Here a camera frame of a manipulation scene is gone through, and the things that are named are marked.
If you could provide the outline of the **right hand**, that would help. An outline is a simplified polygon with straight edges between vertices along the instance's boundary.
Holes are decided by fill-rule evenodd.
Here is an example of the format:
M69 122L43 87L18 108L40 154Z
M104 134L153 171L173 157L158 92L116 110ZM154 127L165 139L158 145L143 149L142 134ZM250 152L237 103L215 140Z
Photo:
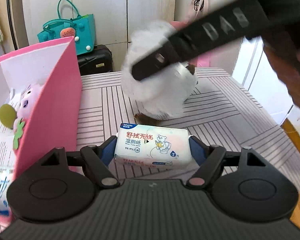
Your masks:
M263 51L278 79L286 85L294 105L300 108L300 73L288 61L279 57L270 45L265 44Z

